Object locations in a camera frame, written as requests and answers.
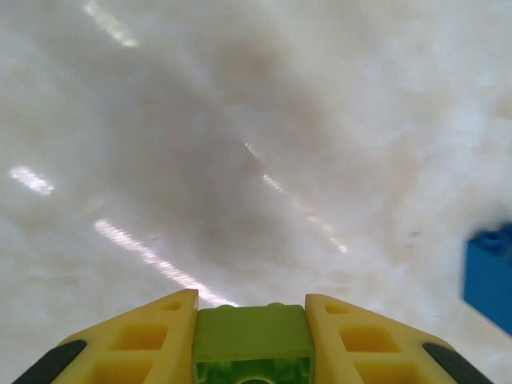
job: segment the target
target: blue block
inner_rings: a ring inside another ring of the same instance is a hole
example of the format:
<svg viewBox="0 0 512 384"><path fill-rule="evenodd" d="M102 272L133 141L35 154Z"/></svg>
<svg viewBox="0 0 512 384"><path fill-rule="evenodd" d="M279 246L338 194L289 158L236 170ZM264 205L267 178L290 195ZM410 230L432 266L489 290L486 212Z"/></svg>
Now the blue block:
<svg viewBox="0 0 512 384"><path fill-rule="evenodd" d="M512 336L512 223L468 241L463 297Z"/></svg>

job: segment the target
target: lime green brick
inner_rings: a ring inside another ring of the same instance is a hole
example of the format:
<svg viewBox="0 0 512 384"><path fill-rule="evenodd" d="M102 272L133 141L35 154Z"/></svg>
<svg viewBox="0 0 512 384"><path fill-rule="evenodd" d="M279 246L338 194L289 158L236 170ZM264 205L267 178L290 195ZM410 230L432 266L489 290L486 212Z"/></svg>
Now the lime green brick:
<svg viewBox="0 0 512 384"><path fill-rule="evenodd" d="M200 310L194 336L197 384L311 384L314 344L301 306Z"/></svg>

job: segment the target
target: glossy floor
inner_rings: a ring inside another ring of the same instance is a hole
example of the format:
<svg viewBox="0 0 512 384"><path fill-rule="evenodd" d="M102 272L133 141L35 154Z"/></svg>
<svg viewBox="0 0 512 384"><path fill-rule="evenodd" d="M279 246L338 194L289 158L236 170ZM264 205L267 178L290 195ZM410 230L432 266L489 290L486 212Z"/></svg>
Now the glossy floor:
<svg viewBox="0 0 512 384"><path fill-rule="evenodd" d="M512 216L505 0L0 4L0 374L184 286L324 293L512 377L459 300Z"/></svg>

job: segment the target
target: white floor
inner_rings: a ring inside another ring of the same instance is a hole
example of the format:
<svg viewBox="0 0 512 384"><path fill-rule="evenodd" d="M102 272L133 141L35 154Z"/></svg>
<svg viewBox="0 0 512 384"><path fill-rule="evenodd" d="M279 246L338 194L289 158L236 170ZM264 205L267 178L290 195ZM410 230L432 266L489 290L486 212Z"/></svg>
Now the white floor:
<svg viewBox="0 0 512 384"><path fill-rule="evenodd" d="M507 0L0 4L0 376L184 286L324 293L436 334L496 383L459 299L512 217Z"/></svg>

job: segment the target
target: yellow plastic part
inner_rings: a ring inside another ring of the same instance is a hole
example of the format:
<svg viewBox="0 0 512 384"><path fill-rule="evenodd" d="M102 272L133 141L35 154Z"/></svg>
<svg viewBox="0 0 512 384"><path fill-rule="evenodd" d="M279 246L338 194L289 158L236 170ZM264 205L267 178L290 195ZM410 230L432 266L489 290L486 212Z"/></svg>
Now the yellow plastic part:
<svg viewBox="0 0 512 384"><path fill-rule="evenodd" d="M422 348L430 334L321 294L306 296L314 384L456 384Z"/></svg>
<svg viewBox="0 0 512 384"><path fill-rule="evenodd" d="M191 384L198 291L181 290L74 334L87 347L52 384Z"/></svg>

